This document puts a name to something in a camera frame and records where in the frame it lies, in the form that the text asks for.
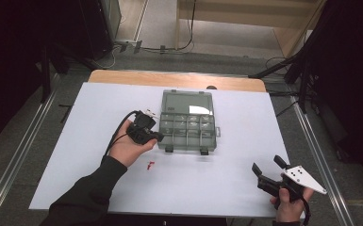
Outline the small black floor bracket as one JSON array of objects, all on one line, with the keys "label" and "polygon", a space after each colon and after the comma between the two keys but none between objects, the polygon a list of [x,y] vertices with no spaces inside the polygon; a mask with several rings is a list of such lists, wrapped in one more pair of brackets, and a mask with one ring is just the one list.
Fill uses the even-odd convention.
[{"label": "small black floor bracket", "polygon": [[69,114],[71,113],[73,105],[59,104],[58,106],[66,109],[62,119],[60,120],[60,123],[65,123],[67,121],[68,117],[69,117]]}]

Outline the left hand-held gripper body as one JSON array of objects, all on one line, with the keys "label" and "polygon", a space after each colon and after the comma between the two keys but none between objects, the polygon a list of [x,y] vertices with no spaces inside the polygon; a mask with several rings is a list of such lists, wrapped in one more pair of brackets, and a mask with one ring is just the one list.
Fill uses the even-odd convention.
[{"label": "left hand-held gripper body", "polygon": [[134,112],[135,119],[126,129],[126,134],[137,144],[144,145],[151,137],[152,128],[156,124],[155,120],[142,111]]}]

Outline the wooden table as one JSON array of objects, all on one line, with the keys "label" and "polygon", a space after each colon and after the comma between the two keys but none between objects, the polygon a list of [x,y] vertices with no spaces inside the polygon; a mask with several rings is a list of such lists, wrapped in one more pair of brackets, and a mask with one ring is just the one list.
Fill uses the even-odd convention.
[{"label": "wooden table", "polygon": [[189,89],[214,87],[218,90],[266,91],[265,84],[260,79],[225,77],[207,73],[95,70],[91,73],[89,82]]}]

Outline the black cabinet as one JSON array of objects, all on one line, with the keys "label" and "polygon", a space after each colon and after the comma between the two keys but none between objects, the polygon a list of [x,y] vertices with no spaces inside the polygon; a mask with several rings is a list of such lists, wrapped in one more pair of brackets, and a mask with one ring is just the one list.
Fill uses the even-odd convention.
[{"label": "black cabinet", "polygon": [[86,27],[89,58],[100,59],[112,50],[122,13],[119,0],[78,0]]}]

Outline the transparent grey compartment box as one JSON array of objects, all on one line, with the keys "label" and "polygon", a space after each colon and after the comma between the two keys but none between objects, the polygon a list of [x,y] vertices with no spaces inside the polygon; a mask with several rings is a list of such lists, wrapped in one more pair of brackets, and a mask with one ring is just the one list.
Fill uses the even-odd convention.
[{"label": "transparent grey compartment box", "polygon": [[164,90],[159,132],[164,138],[158,147],[166,153],[181,150],[209,155],[217,148],[219,135],[212,94],[204,91]]}]

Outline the person's right hand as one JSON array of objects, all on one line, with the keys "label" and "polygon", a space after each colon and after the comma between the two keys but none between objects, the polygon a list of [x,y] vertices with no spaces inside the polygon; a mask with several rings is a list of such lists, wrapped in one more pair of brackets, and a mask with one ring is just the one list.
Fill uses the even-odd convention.
[{"label": "person's right hand", "polygon": [[300,216],[305,210],[302,201],[290,202],[289,191],[286,188],[279,189],[279,196],[270,199],[271,204],[280,201],[280,205],[276,210],[275,220],[272,226],[301,226]]}]

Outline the black tripod stand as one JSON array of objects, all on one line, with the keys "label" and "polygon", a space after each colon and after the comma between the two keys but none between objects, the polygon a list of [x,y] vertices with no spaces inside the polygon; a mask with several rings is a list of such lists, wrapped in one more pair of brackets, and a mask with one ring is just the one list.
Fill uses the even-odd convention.
[{"label": "black tripod stand", "polygon": [[297,79],[300,79],[298,106],[304,113],[306,113],[305,99],[307,83],[312,67],[312,64],[310,63],[310,50],[313,48],[316,40],[318,39],[321,32],[324,30],[324,27],[326,26],[329,19],[329,16],[322,12],[323,8],[327,4],[327,1],[328,0],[319,0],[318,5],[314,9],[313,15],[311,16],[307,26],[305,27],[305,33],[307,31],[307,28],[312,25],[312,21],[316,21],[314,29],[309,37],[304,38],[304,44],[296,54],[285,58],[283,61],[278,62],[270,68],[266,68],[260,73],[250,75],[250,78],[262,79],[270,75],[271,73],[275,73],[282,68],[289,66],[288,71],[284,74],[284,81],[287,84],[293,84],[297,81]]}]

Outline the aluminium floor rail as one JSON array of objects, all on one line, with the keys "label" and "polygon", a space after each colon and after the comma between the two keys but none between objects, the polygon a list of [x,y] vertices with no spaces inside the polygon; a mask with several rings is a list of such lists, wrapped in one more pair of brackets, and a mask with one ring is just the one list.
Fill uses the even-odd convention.
[{"label": "aluminium floor rail", "polygon": [[340,226],[356,226],[349,211],[347,203],[339,190],[338,183],[334,177],[333,171],[329,168],[326,158],[322,152],[321,145],[309,122],[308,116],[298,106],[296,97],[291,97],[292,105],[298,121],[305,134],[305,139],[309,149],[314,157],[314,161],[321,175],[324,186],[327,190],[328,197],[337,215]]},{"label": "aluminium floor rail", "polygon": [[8,166],[6,167],[2,177],[0,178],[0,208],[2,203],[4,202],[8,192],[22,166],[25,161],[25,158],[30,150],[30,147],[39,133],[41,125],[56,97],[58,85],[61,82],[60,75],[56,73],[53,77],[52,82],[50,83],[52,87],[51,93],[47,96],[44,103],[39,104],[39,108],[37,109],[31,123],[28,125],[25,134],[23,135],[21,142],[17,146],[14,155],[10,159]]}]

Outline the light wooden furniture frame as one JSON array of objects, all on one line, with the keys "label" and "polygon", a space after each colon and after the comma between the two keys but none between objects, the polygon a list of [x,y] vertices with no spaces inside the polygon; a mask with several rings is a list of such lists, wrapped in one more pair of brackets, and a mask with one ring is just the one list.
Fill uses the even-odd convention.
[{"label": "light wooden furniture frame", "polygon": [[181,19],[272,27],[284,57],[291,57],[327,0],[176,0],[175,48]]}]

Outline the black metal stand post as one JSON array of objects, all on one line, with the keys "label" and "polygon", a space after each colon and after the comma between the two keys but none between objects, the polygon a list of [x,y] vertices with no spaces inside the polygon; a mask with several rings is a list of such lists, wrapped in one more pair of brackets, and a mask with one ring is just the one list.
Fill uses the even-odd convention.
[{"label": "black metal stand post", "polygon": [[41,102],[45,103],[51,92],[49,54],[48,54],[48,48],[46,45],[44,45],[41,48],[41,75],[42,75]]}]

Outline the person's left hand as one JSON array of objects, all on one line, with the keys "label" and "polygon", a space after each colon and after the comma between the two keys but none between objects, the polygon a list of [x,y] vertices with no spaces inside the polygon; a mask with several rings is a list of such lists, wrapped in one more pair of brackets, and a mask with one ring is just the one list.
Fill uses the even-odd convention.
[{"label": "person's left hand", "polygon": [[154,148],[157,144],[156,139],[151,139],[144,145],[135,143],[126,133],[126,129],[132,123],[126,120],[120,127],[115,142],[111,146],[108,155],[127,168],[130,167],[143,153],[146,153]]}]

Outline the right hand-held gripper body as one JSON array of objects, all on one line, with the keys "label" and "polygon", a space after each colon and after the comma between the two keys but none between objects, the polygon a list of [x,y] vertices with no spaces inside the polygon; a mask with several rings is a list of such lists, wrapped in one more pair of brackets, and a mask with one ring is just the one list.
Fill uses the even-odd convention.
[{"label": "right hand-held gripper body", "polygon": [[281,173],[283,178],[280,187],[289,191],[289,201],[295,202],[303,197],[304,190],[311,188],[323,195],[327,190],[302,166],[286,166]]}]

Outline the grey power strip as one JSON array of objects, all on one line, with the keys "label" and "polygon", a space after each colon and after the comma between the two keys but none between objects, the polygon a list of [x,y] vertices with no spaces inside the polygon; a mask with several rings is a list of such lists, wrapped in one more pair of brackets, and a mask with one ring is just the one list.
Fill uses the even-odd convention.
[{"label": "grey power strip", "polygon": [[120,48],[120,52],[124,52],[128,47],[133,48],[133,53],[137,54],[140,51],[141,40],[116,40],[114,44]]}]

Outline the dark curtain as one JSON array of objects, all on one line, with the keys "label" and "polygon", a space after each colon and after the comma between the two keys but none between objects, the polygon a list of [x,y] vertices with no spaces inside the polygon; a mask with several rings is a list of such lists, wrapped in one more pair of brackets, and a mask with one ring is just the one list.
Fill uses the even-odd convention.
[{"label": "dark curtain", "polygon": [[339,147],[363,165],[363,0],[328,0],[323,14],[315,89],[346,131]]},{"label": "dark curtain", "polygon": [[0,134],[36,89],[42,87],[41,48],[61,73],[68,71],[58,49],[59,21],[72,0],[0,0]]}]

